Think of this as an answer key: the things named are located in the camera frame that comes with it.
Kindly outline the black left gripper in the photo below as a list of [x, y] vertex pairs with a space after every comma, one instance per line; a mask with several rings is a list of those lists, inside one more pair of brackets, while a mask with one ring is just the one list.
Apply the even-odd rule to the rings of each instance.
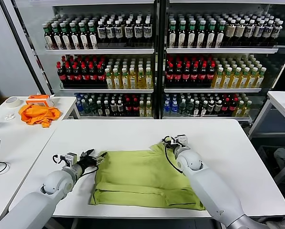
[[97, 165], [99, 165], [107, 155], [107, 152], [104, 152], [98, 156], [89, 156], [93, 152], [94, 149], [89, 149], [81, 153], [80, 160], [77, 162], [77, 164], [81, 167], [82, 170], [85, 170], [88, 167], [97, 167]]

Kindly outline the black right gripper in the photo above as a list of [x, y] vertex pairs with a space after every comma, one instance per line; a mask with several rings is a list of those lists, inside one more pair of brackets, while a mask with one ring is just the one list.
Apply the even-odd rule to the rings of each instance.
[[169, 149], [175, 150], [179, 147], [179, 144], [174, 138], [165, 138], [165, 146]]

